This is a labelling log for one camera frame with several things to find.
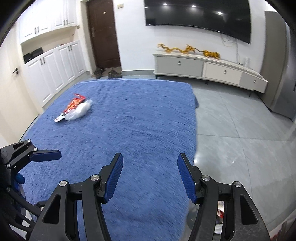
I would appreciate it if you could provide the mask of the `white interior door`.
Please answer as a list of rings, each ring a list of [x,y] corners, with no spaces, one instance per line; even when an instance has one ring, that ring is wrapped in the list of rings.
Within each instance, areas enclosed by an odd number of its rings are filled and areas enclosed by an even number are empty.
[[[11,28],[1,45],[1,146],[18,142],[38,116],[25,85],[22,63]]]

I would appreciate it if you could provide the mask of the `black wall television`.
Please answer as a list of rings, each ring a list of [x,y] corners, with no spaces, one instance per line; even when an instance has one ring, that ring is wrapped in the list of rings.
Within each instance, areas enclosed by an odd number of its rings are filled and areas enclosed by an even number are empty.
[[[251,43],[249,1],[144,1],[148,26],[184,26],[219,32]]]

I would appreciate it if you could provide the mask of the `red snack wrapper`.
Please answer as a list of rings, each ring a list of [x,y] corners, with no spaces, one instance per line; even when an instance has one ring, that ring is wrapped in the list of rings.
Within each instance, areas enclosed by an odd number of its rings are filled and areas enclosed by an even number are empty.
[[[86,100],[86,97],[80,94],[74,94],[74,96],[75,97],[67,105],[66,109],[57,118],[55,118],[54,120],[55,122],[59,122],[65,119],[67,114],[69,114],[70,111],[76,109],[79,104],[83,103]]]

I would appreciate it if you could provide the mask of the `white TV console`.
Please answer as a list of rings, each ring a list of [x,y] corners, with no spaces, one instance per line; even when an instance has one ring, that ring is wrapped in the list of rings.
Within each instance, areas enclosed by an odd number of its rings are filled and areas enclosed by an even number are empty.
[[[158,76],[174,76],[224,83],[264,93],[268,81],[256,71],[225,60],[207,58],[197,54],[154,52]]]

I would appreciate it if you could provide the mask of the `black device on cabinet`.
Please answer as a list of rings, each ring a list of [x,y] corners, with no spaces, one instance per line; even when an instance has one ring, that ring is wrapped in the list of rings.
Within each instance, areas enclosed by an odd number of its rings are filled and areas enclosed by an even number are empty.
[[[23,56],[24,62],[27,63],[43,53],[44,53],[44,51],[43,51],[42,47],[40,47],[30,53],[27,53]]]

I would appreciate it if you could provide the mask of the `left brown shoe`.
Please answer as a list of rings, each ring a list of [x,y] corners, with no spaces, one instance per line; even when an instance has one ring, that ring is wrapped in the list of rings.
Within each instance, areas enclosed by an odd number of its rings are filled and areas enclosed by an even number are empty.
[[[104,68],[96,68],[95,71],[93,72],[92,78],[100,79],[104,72],[105,72]]]

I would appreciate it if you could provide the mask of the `golden dragon figurine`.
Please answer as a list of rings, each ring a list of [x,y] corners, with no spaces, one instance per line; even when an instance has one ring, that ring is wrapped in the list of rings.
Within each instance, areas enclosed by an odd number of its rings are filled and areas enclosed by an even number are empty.
[[[177,47],[169,48],[168,46],[164,45],[163,43],[159,43],[157,45],[157,47],[164,49],[166,53],[172,53],[173,51],[178,51],[182,54],[189,54],[190,52],[195,53],[195,48],[193,48],[190,45],[187,45],[187,47],[184,50],[177,48]]]

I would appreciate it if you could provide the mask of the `white plastic bag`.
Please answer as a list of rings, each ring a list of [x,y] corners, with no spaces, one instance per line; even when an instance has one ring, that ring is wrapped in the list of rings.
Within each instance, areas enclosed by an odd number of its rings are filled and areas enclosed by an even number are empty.
[[[65,120],[73,121],[84,116],[91,108],[92,103],[93,100],[91,99],[84,101],[83,103],[80,103],[75,109],[72,109],[67,113]]]

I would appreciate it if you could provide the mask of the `blue carpet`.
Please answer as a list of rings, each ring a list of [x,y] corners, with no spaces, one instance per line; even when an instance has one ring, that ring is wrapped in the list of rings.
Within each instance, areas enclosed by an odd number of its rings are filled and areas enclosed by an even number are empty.
[[[93,100],[76,120],[55,122],[80,94]],[[78,83],[38,118],[26,137],[41,149],[60,150],[58,161],[22,169],[26,199],[46,200],[58,183],[81,182],[109,164],[116,153],[123,169],[103,206],[113,240],[179,240],[189,199],[177,158],[196,152],[195,95],[191,85],[166,80],[99,80]]]

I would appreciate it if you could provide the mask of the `brown shoe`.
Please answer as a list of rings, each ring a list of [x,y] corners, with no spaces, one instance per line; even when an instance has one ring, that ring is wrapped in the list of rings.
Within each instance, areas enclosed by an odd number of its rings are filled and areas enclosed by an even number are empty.
[[[111,70],[108,72],[108,78],[109,78],[109,79],[118,79],[118,78],[122,78],[122,74],[116,72],[114,69],[111,69]]]
[[[96,68],[95,71],[93,72],[92,78],[100,79],[104,72],[105,72],[104,68]]]

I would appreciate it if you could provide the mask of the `white wall cabinet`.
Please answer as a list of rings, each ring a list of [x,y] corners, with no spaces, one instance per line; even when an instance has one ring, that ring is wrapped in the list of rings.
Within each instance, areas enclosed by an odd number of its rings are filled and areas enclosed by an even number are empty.
[[[41,107],[86,72],[76,12],[76,1],[35,1],[17,21],[22,54],[44,51],[24,63],[30,93]]]

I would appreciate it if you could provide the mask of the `golden tiger figurine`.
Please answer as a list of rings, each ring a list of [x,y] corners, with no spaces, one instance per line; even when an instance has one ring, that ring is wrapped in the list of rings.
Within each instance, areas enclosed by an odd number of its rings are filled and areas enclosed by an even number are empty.
[[[220,59],[221,58],[221,55],[218,53],[218,52],[211,52],[211,51],[208,51],[208,50],[198,50],[196,48],[196,50],[200,53],[203,53],[203,55],[205,57],[208,57],[208,58],[215,58],[215,59]]]

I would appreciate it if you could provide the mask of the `right brown shoe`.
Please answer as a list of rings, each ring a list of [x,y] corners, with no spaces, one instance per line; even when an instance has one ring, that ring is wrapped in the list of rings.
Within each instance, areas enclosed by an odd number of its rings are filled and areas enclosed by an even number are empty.
[[[109,79],[118,79],[118,78],[122,78],[122,74],[116,72],[114,69],[111,69],[111,70],[108,72],[108,78],[109,78]]]

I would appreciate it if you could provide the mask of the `brown entrance door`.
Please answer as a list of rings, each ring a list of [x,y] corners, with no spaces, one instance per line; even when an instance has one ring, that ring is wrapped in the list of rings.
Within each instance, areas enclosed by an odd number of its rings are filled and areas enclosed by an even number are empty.
[[[113,1],[88,1],[86,8],[96,66],[120,67]]]

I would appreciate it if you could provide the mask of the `grey refrigerator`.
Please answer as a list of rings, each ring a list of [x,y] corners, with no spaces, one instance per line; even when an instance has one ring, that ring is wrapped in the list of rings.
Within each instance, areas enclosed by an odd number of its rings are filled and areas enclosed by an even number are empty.
[[[279,13],[265,12],[265,50],[260,74],[268,81],[261,100],[295,120],[295,33]]]

